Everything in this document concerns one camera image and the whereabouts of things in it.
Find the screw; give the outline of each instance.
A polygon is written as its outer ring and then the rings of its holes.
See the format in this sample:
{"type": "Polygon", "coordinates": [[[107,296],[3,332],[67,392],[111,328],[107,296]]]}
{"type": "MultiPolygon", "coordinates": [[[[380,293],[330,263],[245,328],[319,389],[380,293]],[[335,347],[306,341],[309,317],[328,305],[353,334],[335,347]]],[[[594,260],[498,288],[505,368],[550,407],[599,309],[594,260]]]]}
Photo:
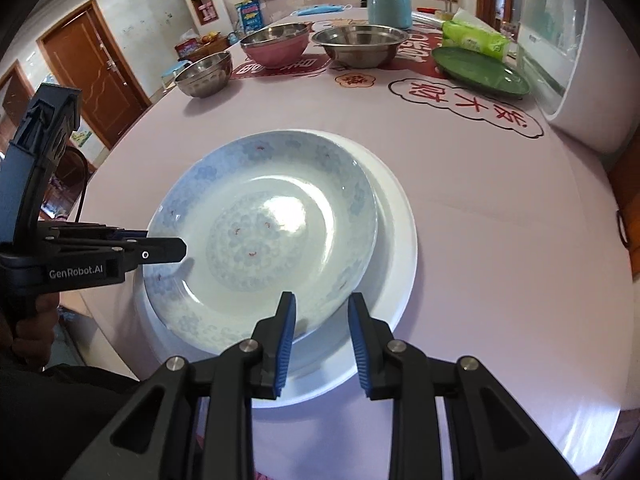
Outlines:
{"type": "Polygon", "coordinates": [[[240,350],[247,354],[255,351],[258,348],[258,342],[255,339],[245,339],[240,343],[240,350]]]}
{"type": "Polygon", "coordinates": [[[386,344],[386,347],[389,348],[394,354],[401,354],[406,350],[406,343],[404,341],[400,341],[399,339],[392,339],[389,343],[386,344]]]}
{"type": "Polygon", "coordinates": [[[463,370],[466,370],[467,372],[478,370],[479,365],[480,363],[475,357],[467,356],[460,359],[460,366],[462,366],[463,370]]]}
{"type": "Polygon", "coordinates": [[[166,362],[166,367],[169,368],[172,372],[177,372],[178,370],[182,370],[184,367],[184,359],[180,356],[169,357],[166,362]]]}

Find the black cable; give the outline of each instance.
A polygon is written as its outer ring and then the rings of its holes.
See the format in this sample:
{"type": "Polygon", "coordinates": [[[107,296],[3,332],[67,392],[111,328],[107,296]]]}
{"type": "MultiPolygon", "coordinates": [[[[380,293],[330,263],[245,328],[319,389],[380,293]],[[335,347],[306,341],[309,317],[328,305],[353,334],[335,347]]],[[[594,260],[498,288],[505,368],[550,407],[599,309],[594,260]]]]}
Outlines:
{"type": "Polygon", "coordinates": [[[84,169],[84,182],[82,183],[82,194],[80,195],[80,203],[78,204],[78,212],[76,213],[75,222],[78,223],[80,221],[80,213],[82,212],[82,206],[84,205],[84,196],[86,195],[86,186],[89,184],[89,163],[86,161],[86,157],[84,154],[78,150],[75,146],[66,146],[66,150],[71,153],[75,153],[80,160],[82,160],[82,168],[84,169]]]}

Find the stainless steel bowl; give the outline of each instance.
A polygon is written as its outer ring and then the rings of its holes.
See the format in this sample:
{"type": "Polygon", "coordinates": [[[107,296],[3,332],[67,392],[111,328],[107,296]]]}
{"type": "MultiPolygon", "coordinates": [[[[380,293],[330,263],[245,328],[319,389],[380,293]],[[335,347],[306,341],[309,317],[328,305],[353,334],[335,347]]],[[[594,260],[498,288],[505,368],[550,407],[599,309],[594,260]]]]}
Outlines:
{"type": "Polygon", "coordinates": [[[311,40],[328,56],[353,68],[375,68],[388,63],[409,35],[384,25],[345,25],[315,33],[311,40]]]}
{"type": "Polygon", "coordinates": [[[185,68],[176,76],[175,83],[184,94],[202,99],[222,90],[232,70],[231,54],[219,52],[185,68]]]}
{"type": "Polygon", "coordinates": [[[284,25],[274,25],[249,34],[240,40],[242,48],[263,46],[266,44],[278,43],[290,40],[308,32],[306,23],[285,23],[284,25]]]}

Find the blue canister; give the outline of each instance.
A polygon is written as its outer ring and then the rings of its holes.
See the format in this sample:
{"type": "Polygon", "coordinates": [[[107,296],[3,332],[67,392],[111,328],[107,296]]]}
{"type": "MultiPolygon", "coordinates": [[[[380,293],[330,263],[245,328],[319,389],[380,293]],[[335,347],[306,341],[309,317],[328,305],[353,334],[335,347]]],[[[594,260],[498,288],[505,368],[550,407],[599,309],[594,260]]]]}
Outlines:
{"type": "Polygon", "coordinates": [[[395,28],[410,28],[411,0],[368,0],[369,23],[395,28]]]}

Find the white plate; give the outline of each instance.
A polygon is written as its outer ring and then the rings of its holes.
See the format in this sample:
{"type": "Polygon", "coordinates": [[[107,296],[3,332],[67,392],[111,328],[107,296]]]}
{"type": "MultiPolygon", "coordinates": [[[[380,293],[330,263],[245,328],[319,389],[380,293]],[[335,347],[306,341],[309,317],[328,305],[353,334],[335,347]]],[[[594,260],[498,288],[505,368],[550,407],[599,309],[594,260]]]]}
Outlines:
{"type": "Polygon", "coordinates": [[[294,336],[308,336],[364,275],[376,199],[360,165],[325,137],[296,130],[230,142],[187,170],[149,225],[187,244],[176,264],[144,266],[169,330],[220,354],[296,296],[294,336]]]}
{"type": "MultiPolygon", "coordinates": [[[[417,235],[409,201],[391,170],[363,146],[334,134],[315,132],[347,149],[364,168],[378,202],[378,238],[369,267],[356,290],[371,315],[395,329],[409,301],[417,269],[417,235]]],[[[140,268],[134,277],[134,304],[152,351],[162,363],[173,355],[191,362],[212,357],[186,344],[158,319],[146,297],[140,268]]],[[[356,373],[346,309],[308,338],[293,345],[287,384],[277,400],[254,400],[255,408],[289,406],[318,397],[356,373]]]]}

